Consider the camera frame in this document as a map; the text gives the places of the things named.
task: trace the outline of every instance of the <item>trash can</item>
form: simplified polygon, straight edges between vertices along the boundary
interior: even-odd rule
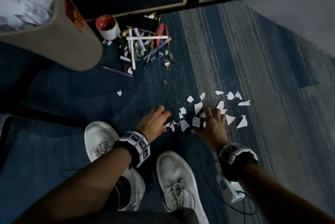
[[[28,30],[0,33],[0,40],[51,59],[69,69],[92,68],[103,47],[72,0],[54,0],[54,16]]]

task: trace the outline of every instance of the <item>white stick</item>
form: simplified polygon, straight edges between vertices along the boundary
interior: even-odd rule
[[[139,39],[168,39],[169,36],[149,36],[149,37],[127,37],[127,40],[139,40]]]
[[[129,36],[133,36],[131,29],[129,29]],[[135,65],[135,58],[134,58],[134,46],[133,46],[133,40],[130,40],[130,53],[131,53],[131,65],[133,67],[133,70],[136,69],[136,65]]]
[[[120,56],[120,59],[121,60],[124,60],[126,62],[131,62],[131,59],[127,58],[127,57],[123,57],[123,56]]]

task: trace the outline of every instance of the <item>hand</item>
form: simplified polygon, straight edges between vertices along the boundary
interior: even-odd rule
[[[220,109],[205,107],[206,127],[204,129],[191,129],[191,132],[197,134],[213,150],[218,152],[219,149],[228,144],[228,137],[225,129],[226,116],[221,115]]]
[[[143,133],[148,139],[149,143],[154,141],[166,128],[163,127],[166,119],[171,116],[169,111],[165,111],[164,106],[154,107],[150,113],[143,117],[143,119],[136,126],[136,129]]]

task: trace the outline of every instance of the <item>blue carpet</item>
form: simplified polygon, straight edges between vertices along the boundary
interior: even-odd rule
[[[170,71],[162,64],[143,69],[138,63],[131,79],[99,66],[74,72],[53,63],[37,74],[22,104],[86,123],[103,120],[124,133],[153,106],[165,105],[176,121],[178,109],[185,107],[190,122],[194,108],[186,101],[189,95],[198,102],[205,92],[204,104],[215,106],[225,99],[215,95],[216,90],[239,91],[251,106],[225,102],[227,113],[237,117],[229,126],[231,140],[252,148],[281,184],[334,216],[334,59],[240,1],[166,14],[162,21],[169,26],[170,50],[179,62]],[[7,55],[3,46],[13,54],[23,52],[0,46],[1,59]],[[100,64],[117,66],[113,48],[105,47]],[[246,115],[248,127],[237,130],[241,115]],[[18,119],[7,146],[10,154],[0,173],[2,223],[10,223],[74,173],[66,169],[89,163],[81,129]],[[243,221],[207,186],[209,167],[209,183],[220,193],[212,152],[197,136],[180,130],[169,130],[155,140],[152,156],[140,167],[147,186],[140,210],[164,211],[155,160],[166,150],[176,151],[189,163],[210,223]],[[247,217],[251,221],[265,222],[260,214],[253,220]]]

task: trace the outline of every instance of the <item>shoelace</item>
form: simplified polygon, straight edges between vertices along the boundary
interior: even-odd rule
[[[167,193],[168,198],[166,200],[166,205],[163,204],[163,206],[169,213],[184,207],[194,209],[194,196],[185,188],[182,179],[180,179],[179,182],[174,183],[172,186],[168,186]]]
[[[92,152],[92,155],[98,158],[107,153],[109,150],[111,150],[111,146],[108,145],[107,141],[103,141],[100,144],[98,144],[98,147],[96,148],[95,151]]]

